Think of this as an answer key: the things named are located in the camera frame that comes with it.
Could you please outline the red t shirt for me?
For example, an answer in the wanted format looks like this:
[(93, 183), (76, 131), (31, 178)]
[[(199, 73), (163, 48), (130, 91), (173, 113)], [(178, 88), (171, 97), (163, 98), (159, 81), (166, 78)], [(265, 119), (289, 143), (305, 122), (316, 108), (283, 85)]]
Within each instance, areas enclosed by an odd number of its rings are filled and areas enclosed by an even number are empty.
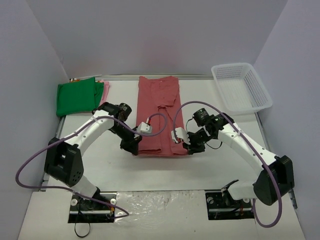
[(156, 136), (142, 138), (138, 145), (140, 155), (171, 157), (187, 154), (181, 143), (177, 144), (172, 140), (171, 134), (173, 124), (177, 128), (184, 127), (182, 112), (178, 112), (180, 106), (180, 85), (177, 77), (139, 77), (136, 124), (139, 125), (151, 117), (152, 133), (157, 133), (165, 127)]

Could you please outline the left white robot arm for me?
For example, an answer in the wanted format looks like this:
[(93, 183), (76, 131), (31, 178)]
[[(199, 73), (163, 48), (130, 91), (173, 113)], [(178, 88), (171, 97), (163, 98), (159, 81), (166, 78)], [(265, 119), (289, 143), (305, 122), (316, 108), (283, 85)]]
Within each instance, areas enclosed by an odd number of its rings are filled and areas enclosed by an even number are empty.
[(101, 202), (110, 201), (84, 176), (82, 157), (89, 146), (106, 131), (121, 139), (122, 150), (136, 156), (142, 137), (133, 133), (135, 128), (130, 129), (126, 124), (121, 124), (131, 112), (130, 106), (125, 103), (114, 105), (105, 102), (93, 110), (93, 116), (75, 131), (74, 136), (66, 136), (65, 141), (54, 137), (48, 143), (44, 172), (64, 183), (73, 192), (81, 194), (82, 203), (89, 209), (97, 208)]

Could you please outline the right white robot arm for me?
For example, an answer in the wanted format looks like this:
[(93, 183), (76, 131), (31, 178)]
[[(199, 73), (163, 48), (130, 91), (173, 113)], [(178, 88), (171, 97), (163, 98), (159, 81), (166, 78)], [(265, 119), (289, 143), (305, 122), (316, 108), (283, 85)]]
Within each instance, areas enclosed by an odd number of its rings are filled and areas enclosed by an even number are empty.
[(267, 206), (278, 200), (277, 192), (284, 196), (294, 188), (292, 160), (279, 157), (259, 145), (228, 116), (209, 115), (201, 108), (193, 114), (197, 132), (186, 132), (183, 147), (189, 155), (205, 151), (210, 140), (219, 140), (241, 156), (257, 175), (254, 181), (233, 180), (222, 188), (222, 202), (229, 207), (241, 199), (258, 199)]

